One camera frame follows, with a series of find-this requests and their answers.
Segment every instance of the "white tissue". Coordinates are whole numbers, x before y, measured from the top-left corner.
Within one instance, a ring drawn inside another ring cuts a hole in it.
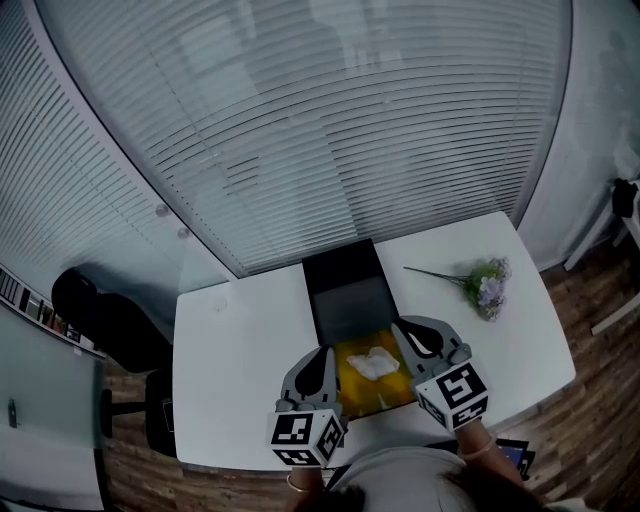
[[[349,356],[347,362],[358,370],[360,375],[372,381],[397,372],[400,368],[400,363],[382,347],[373,347],[367,356]]]

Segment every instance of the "bracelet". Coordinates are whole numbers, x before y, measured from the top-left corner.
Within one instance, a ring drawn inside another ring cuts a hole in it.
[[[303,489],[291,482],[291,474],[287,475],[287,485],[296,492],[311,492],[311,489]]]
[[[486,446],[483,446],[478,451],[473,453],[462,453],[460,451],[460,448],[458,448],[458,457],[460,457],[465,462],[471,462],[473,460],[479,459],[485,453],[491,450],[491,447],[494,445],[494,442],[495,442],[495,438],[491,436],[491,439],[489,439],[489,442],[486,444]]]

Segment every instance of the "black office chair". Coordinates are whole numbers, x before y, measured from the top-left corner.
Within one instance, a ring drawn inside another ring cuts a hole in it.
[[[76,269],[63,272],[51,290],[56,313],[131,373],[169,367],[173,347],[132,300],[98,293]]]
[[[111,390],[105,389],[100,397],[100,428],[105,437],[113,436],[113,416],[144,411],[149,448],[169,457],[176,456],[171,370],[156,370],[147,376],[144,402],[114,404],[111,399]]]

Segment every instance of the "wooden floor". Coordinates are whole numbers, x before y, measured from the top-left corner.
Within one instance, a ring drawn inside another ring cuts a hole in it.
[[[640,314],[598,337],[590,327],[634,295],[640,260],[631,244],[602,246],[570,273],[543,274],[577,370],[570,386],[502,424],[502,437],[531,442],[529,487],[550,500],[584,497],[600,510],[640,505]],[[144,379],[110,363],[114,402],[144,397]],[[151,451],[144,415],[114,418],[104,460],[113,504],[123,511],[282,509],[282,473],[192,467]]]

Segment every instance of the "window blind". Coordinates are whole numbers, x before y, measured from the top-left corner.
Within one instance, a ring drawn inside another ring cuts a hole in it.
[[[503,210],[564,90],[564,0],[39,0],[72,75],[241,275]]]
[[[173,315],[179,293],[224,281],[90,132],[20,0],[0,4],[0,120],[0,262],[30,288],[50,298],[81,265],[108,291]]]

